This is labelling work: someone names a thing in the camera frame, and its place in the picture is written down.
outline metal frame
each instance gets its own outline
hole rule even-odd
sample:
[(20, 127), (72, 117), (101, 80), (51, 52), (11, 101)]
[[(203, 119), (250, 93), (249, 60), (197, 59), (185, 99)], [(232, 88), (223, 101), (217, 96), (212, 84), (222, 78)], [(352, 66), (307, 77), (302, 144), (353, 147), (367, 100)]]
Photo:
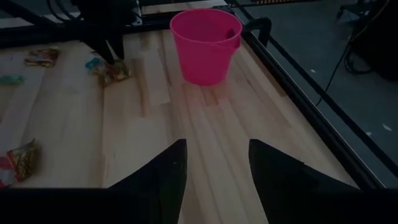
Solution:
[[(249, 19), (253, 20), (252, 16), (237, 3), (235, 0), (227, 1), (229, 4), (238, 6), (243, 14)], [(26, 12), (27, 17), (23, 17), (29, 22), (33, 23), (47, 23), (48, 19), (43, 19), (42, 17), (37, 20), (37, 18), (32, 17), (31, 12)], [(126, 26), (123, 29), (123, 34), (132, 34), (137, 32), (148, 32), (152, 30), (162, 30), (169, 28), (169, 22), (174, 15), (179, 12), (166, 12), (149, 14), (142, 16), (142, 25), (133, 27)], [(329, 147), (331, 152), (336, 156), (336, 158), (341, 162), (343, 167), (347, 170), (348, 174), (353, 178), (357, 185), (361, 189), (382, 189), (384, 186), (380, 181), (374, 176), (374, 174), (367, 168), (363, 161), (353, 152), (352, 148), (341, 138), (341, 136), (335, 131), (331, 124), (323, 117), (319, 110), (314, 106), (314, 104), (305, 96), (303, 91), (295, 84), (292, 78), (284, 71), (283, 68), (274, 60), (272, 55), (266, 50), (265, 46), (268, 41), (272, 43), (281, 53), (287, 58), (287, 60), (300, 72), (301, 75), (311, 84), (312, 87), (320, 94), (325, 102), (327, 102), (336, 113), (344, 118), (343, 120), (346, 124), (354, 129), (355, 133), (359, 137), (364, 137), (366, 135), (362, 130), (348, 117), (343, 110), (337, 106), (337, 104), (325, 93), (322, 88), (317, 85), (317, 83), (310, 78), (309, 74), (301, 68), (298, 63), (270, 36), (271, 31), (271, 21), (266, 20), (266, 24), (263, 26), (252, 26), (249, 29), (245, 29), (242, 33), (242, 38), (259, 58), (259, 60), (267, 67), (272, 76), (276, 79), (279, 85), (288, 94), (290, 99), (294, 102), (300, 112), (306, 117), (308, 122), (312, 125), (314, 130), (319, 134), (325, 144)], [(56, 24), (56, 29), (65, 28), (64, 24)], [(253, 29), (260, 29), (261, 38), (260, 40), (252, 34)], [(13, 27), (0, 29), (0, 49), (9, 47), (22, 47), (26, 45), (34, 44), (47, 44), (51, 42), (65, 42), (69, 40), (77, 40), (79, 36), (74, 32), (62, 32), (56, 34), (50, 30), (43, 30), (43, 28), (36, 26), (26, 26), (26, 27)], [(372, 150), (376, 146), (376, 151), (380, 154), (381, 149), (368, 137), (364, 137), (365, 143), (371, 147)], [(389, 164), (387, 166), (394, 173), (394, 165)]]

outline wooden tabletop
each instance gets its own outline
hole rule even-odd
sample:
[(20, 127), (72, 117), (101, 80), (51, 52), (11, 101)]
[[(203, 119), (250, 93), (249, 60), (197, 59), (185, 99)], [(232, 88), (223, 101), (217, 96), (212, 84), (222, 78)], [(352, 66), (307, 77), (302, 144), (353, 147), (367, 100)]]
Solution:
[[(225, 4), (178, 3), (144, 13)], [(24, 67), (33, 46), (0, 52), (0, 74), (26, 83), (0, 86), (0, 152), (36, 138), (40, 167), (15, 187), (109, 187), (177, 139), (187, 139), (188, 178), (180, 223), (266, 223), (251, 178), (249, 139), (260, 139), (338, 180), (349, 175), (244, 43), (228, 77), (200, 87), (182, 78), (169, 30), (124, 37), (133, 78), (104, 90), (88, 75), (91, 49), (56, 44), (53, 68)]]

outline pink bucket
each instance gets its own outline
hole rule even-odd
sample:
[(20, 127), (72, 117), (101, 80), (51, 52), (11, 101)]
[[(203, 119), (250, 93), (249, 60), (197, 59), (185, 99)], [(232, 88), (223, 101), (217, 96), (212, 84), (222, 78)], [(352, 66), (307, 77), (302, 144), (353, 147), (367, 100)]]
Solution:
[(215, 85), (226, 77), (229, 62), (239, 48), (242, 23), (217, 9), (194, 9), (170, 22), (181, 71), (190, 83)]

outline floor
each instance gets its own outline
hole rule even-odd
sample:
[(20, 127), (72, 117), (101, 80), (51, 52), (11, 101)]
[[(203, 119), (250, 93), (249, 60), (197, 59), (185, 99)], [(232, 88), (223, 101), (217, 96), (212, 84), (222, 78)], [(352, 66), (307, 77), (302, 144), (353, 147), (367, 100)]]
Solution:
[[(29, 0), (14, 1), (29, 6), (38, 14), (49, 13), (44, 0), (40, 0), (40, 3), (35, 1), (34, 4)], [(336, 13), (342, 4), (350, 2), (353, 1), (328, 0), (256, 6), (248, 8), (248, 11), (254, 17), (269, 17), (272, 21), (272, 36), (320, 86), (326, 86), (351, 34), (351, 27), (344, 21), (355, 19), (353, 15), (345, 14), (340, 21), (336, 21)], [(69, 10), (75, 10), (69, 1), (64, 3)], [(0, 17), (7, 16), (0, 12)], [(319, 96), (288, 61), (271, 45), (268, 46), (268, 50), (307, 96), (313, 102), (317, 102)], [(396, 150), (398, 119), (394, 115), (398, 112), (398, 105), (395, 103), (398, 100), (397, 85), (375, 73), (354, 76), (348, 73), (344, 66), (340, 66), (328, 90), (334, 101), (396, 162), (398, 162)], [(321, 103), (319, 109), (386, 186), (398, 187), (398, 180), (325, 103)]]

